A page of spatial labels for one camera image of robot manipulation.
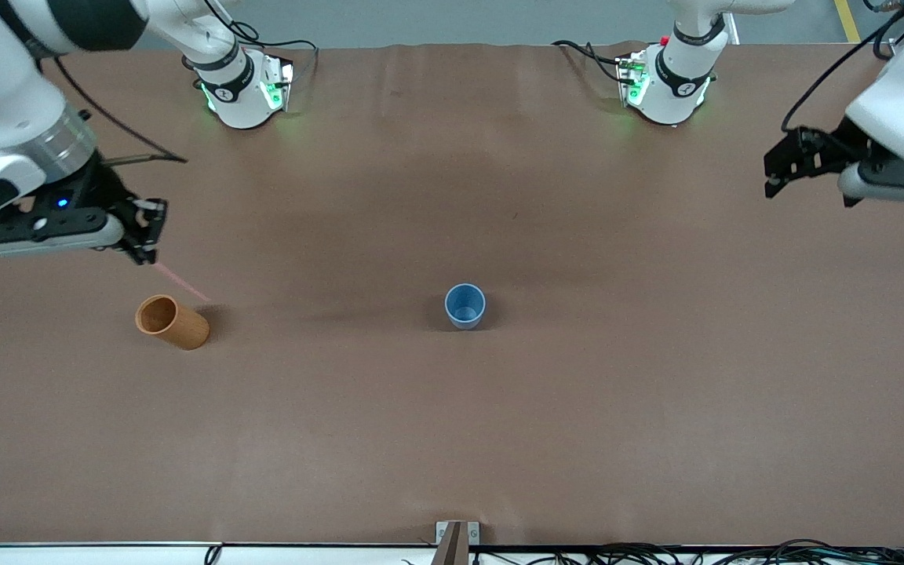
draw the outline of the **blue cup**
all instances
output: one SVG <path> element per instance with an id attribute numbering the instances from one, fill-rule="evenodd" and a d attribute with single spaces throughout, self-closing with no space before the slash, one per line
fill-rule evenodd
<path id="1" fill-rule="evenodd" d="M 469 282 L 452 286 L 448 294 L 445 294 L 445 314 L 448 314 L 452 325 L 460 330 L 476 328 L 483 318 L 484 310 L 487 310 L 487 298 L 483 296 L 483 290 Z"/>

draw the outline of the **brown cylindrical cup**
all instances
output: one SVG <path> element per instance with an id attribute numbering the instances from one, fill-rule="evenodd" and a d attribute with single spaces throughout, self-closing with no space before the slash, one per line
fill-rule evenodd
<path id="1" fill-rule="evenodd" d="M 165 294 L 156 294 L 141 303 L 135 312 L 135 325 L 143 334 L 156 336 L 188 351 L 201 347 L 211 332 L 203 315 Z"/>

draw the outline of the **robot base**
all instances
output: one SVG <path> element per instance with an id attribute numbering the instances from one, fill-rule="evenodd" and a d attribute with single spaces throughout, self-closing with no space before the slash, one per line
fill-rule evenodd
<path id="1" fill-rule="evenodd" d="M 620 83 L 620 100 L 623 101 L 623 106 L 635 108 L 652 122 L 675 125 L 685 122 L 693 110 L 703 104 L 710 78 L 690 96 L 676 97 L 671 87 L 657 76 L 655 58 L 661 50 L 662 46 L 656 44 L 616 60 L 618 78 L 628 78 L 634 82 L 632 85 Z"/>
<path id="2" fill-rule="evenodd" d="M 218 90 L 209 93 L 201 86 L 208 97 L 209 110 L 214 111 L 226 126 L 236 129 L 256 128 L 274 112 L 287 111 L 291 94 L 292 64 L 255 49 L 244 51 L 253 61 L 255 72 L 236 101 L 220 100 Z"/>

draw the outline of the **table surface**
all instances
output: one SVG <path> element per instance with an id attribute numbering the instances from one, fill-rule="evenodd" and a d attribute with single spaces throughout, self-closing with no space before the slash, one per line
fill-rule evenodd
<path id="1" fill-rule="evenodd" d="M 904 545 L 904 205 L 844 209 L 831 178 L 763 197 L 783 112 L 844 48 L 728 48 L 675 129 L 556 48 L 324 51 L 246 132 L 175 53 L 72 57 L 190 157 L 122 175 L 171 201 L 161 261 L 212 301 L 118 253 L 0 260 L 0 541 L 453 518 L 491 543 Z M 835 125 L 877 68 L 799 122 Z M 489 297 L 472 333 L 442 310 L 463 280 Z M 153 293 L 211 342 L 140 335 Z"/>

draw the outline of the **white robotic arm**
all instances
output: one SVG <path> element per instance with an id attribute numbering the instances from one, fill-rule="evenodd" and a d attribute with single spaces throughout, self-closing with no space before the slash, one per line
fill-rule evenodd
<path id="1" fill-rule="evenodd" d="M 0 255 L 118 248 L 153 262 L 166 217 L 165 201 L 125 189 L 35 57 L 128 49 L 148 28 L 183 51 L 226 125 L 252 128 L 286 106 L 290 64 L 241 47 L 209 5 L 224 11 L 218 0 L 0 0 Z"/>
<path id="2" fill-rule="evenodd" d="M 768 198 L 795 179 L 833 173 L 847 207 L 864 198 L 904 202 L 904 42 L 835 131 L 788 129 L 764 165 Z"/>
<path id="3" fill-rule="evenodd" d="M 678 124 L 703 104 L 713 65 L 727 46 L 725 13 L 769 14 L 793 0 L 668 0 L 675 26 L 667 44 L 618 61 L 620 98 L 645 118 Z"/>

